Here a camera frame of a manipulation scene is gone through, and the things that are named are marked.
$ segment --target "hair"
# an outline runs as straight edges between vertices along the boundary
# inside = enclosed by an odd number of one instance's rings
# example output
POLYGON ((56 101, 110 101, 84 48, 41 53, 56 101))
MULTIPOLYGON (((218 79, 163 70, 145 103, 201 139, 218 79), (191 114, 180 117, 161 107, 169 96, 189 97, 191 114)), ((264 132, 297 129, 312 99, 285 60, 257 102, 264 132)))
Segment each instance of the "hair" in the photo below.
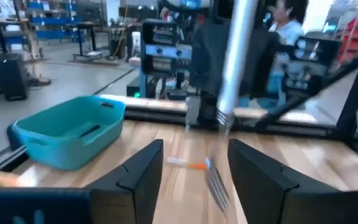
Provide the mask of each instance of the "hair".
POLYGON ((306 9, 308 8, 309 0, 284 0, 285 8, 292 11, 289 15, 290 19, 296 19, 300 24, 303 24, 303 21, 306 16, 306 9))

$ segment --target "black speaker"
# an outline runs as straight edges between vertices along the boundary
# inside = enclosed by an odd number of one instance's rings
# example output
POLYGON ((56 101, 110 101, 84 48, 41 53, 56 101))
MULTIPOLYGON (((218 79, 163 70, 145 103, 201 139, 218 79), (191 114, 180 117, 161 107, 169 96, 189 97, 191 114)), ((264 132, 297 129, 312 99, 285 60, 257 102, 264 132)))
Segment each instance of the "black speaker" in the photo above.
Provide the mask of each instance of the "black speaker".
POLYGON ((29 77, 22 55, 0 55, 0 89, 8 101, 27 99, 29 77))

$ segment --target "wooden stand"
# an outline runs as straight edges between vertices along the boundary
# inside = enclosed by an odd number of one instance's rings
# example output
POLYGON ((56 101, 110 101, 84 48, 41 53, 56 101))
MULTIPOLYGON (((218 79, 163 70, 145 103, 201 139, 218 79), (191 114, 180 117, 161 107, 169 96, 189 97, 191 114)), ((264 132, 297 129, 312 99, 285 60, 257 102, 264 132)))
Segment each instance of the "wooden stand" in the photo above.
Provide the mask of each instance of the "wooden stand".
MULTIPOLYGON (((185 110, 184 103, 104 96, 125 101, 128 105, 185 110)), ((265 111, 238 109, 237 114, 262 116, 265 111)), ((313 121, 301 112, 288 113, 283 119, 313 121)), ((358 155, 341 142, 264 136, 254 133, 232 133, 231 138, 249 144, 266 155, 340 190, 358 189, 358 155)), ((216 133, 192 130, 169 124, 125 121, 121 137, 89 164, 77 171, 66 172, 32 162, 25 162, 15 170, 20 180, 37 187, 83 187, 113 170, 117 165, 148 145, 154 139, 164 140, 164 157, 189 162, 201 162, 212 147, 216 133)), ((237 222, 247 223, 234 188, 237 222)), ((202 170, 163 165, 154 223, 214 223, 214 203, 208 192, 202 170)))

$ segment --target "orange handle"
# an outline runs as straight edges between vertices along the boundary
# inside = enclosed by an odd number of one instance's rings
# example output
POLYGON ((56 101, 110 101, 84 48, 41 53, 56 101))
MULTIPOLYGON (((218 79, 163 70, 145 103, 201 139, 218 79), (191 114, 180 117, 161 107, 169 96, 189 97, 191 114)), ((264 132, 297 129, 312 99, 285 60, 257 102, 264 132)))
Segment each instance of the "orange handle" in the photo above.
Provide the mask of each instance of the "orange handle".
POLYGON ((199 170, 206 170, 206 164, 189 164, 189 168, 191 169, 199 169, 199 170))

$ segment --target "basket handle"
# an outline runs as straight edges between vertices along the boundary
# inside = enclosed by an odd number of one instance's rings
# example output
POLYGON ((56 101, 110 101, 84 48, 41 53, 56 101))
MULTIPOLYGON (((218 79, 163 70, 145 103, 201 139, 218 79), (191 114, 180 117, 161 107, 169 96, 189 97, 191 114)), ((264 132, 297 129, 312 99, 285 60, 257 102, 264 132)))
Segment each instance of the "basket handle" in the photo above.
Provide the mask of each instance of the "basket handle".
POLYGON ((41 139, 36 139, 36 138, 30 138, 29 143, 37 144, 39 146, 48 146, 49 145, 49 143, 47 141, 44 141, 44 140, 41 140, 41 139))
POLYGON ((102 103, 100 103, 100 106, 107 107, 107 108, 112 108, 112 109, 114 108, 114 105, 112 105, 109 102, 102 102, 102 103))
POLYGON ((80 135, 80 138, 83 138, 83 137, 85 137, 85 136, 91 134, 92 132, 98 130, 99 128, 100 128, 100 125, 98 125, 98 124, 95 125, 95 126, 93 126, 92 128, 89 128, 87 131, 85 131, 84 133, 82 133, 82 134, 80 135))

